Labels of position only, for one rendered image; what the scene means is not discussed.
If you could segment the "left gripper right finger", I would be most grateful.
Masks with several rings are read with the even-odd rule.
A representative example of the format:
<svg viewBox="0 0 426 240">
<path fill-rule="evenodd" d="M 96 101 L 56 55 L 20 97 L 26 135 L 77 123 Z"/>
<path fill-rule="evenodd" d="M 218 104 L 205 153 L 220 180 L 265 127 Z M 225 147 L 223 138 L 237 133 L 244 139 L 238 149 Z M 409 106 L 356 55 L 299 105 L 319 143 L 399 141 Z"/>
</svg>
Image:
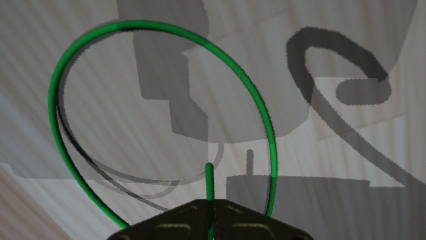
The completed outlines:
<svg viewBox="0 0 426 240">
<path fill-rule="evenodd" d="M 307 232 L 226 199 L 213 199 L 214 240 L 314 240 Z"/>
</svg>

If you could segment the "green wire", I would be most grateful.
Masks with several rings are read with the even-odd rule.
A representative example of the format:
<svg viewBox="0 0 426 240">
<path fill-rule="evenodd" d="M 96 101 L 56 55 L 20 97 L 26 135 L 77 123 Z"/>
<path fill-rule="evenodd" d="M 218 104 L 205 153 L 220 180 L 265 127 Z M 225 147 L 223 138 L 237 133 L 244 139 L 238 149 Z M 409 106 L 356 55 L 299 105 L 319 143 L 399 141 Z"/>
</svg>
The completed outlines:
<svg viewBox="0 0 426 240">
<path fill-rule="evenodd" d="M 56 113 L 56 95 L 57 95 L 57 89 L 58 89 L 58 84 L 59 84 L 61 75 L 67 63 L 70 61 L 70 59 L 74 56 L 74 54 L 79 49 L 81 49 L 84 45 L 86 45 L 90 41 L 104 34 L 118 31 L 118 30 L 136 29 L 136 28 L 161 30 L 161 31 L 170 32 L 170 33 L 185 37 L 189 40 L 192 40 L 193 42 L 205 47 L 206 49 L 214 53 L 216 56 L 218 56 L 238 75 L 238 77 L 245 84 L 245 86 L 251 93 L 253 99 L 255 100 L 258 106 L 258 109 L 261 113 L 261 116 L 263 118 L 264 125 L 266 128 L 267 136 L 268 136 L 268 141 L 269 141 L 270 157 L 271 157 L 271 183 L 270 183 L 270 194 L 269 194 L 269 201 L 268 201 L 266 216 L 271 217 L 272 209 L 274 205 L 274 199 L 275 199 L 275 192 L 276 192 L 277 154 L 276 154 L 275 138 L 274 138 L 274 133 L 273 133 L 272 125 L 270 122 L 270 118 L 258 91 L 254 87 L 253 83 L 248 78 L 248 76 L 244 73 L 244 71 L 233 61 L 231 57 L 229 57 L 219 47 L 217 47 L 216 45 L 212 44 L 205 38 L 189 30 L 183 29 L 175 25 L 158 22 L 158 21 L 126 20 L 126 21 L 110 23 L 110 24 L 98 27 L 86 33 L 85 35 L 80 37 L 77 41 L 75 41 L 65 51 L 65 53 L 62 55 L 59 62 L 57 63 L 55 70 L 53 72 L 53 75 L 51 77 L 49 91 L 48 91 L 49 120 L 50 120 L 50 125 L 51 125 L 51 129 L 52 129 L 52 133 L 53 133 L 56 145 L 60 151 L 60 154 L 64 162 L 66 163 L 68 169 L 72 173 L 75 180 L 78 182 L 81 188 L 85 191 L 85 193 L 90 197 L 90 199 L 115 223 L 117 223 L 123 229 L 131 226 L 122 218 L 120 218 L 115 212 L 113 212 L 95 194 L 95 192 L 86 183 L 86 181 L 84 180 L 84 178 L 81 176 L 76 166 L 74 165 L 70 155 L 68 154 L 68 151 L 65 147 L 65 144 L 63 142 L 63 139 L 60 133 L 58 120 L 57 120 L 57 113 Z M 214 239 L 213 199 L 215 199 L 215 195 L 214 195 L 214 168 L 212 163 L 207 163 L 205 165 L 205 175 L 206 175 L 206 194 L 208 199 L 208 240 L 213 240 Z"/>
</svg>

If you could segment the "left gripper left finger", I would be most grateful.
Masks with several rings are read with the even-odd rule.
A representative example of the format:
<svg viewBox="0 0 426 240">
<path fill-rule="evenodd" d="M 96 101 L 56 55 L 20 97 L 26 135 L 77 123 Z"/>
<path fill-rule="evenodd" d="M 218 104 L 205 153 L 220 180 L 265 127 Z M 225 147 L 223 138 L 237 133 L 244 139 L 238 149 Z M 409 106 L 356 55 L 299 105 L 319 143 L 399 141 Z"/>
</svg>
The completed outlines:
<svg viewBox="0 0 426 240">
<path fill-rule="evenodd" d="M 115 232 L 107 240 L 208 240 L 208 199 L 195 199 Z"/>
</svg>

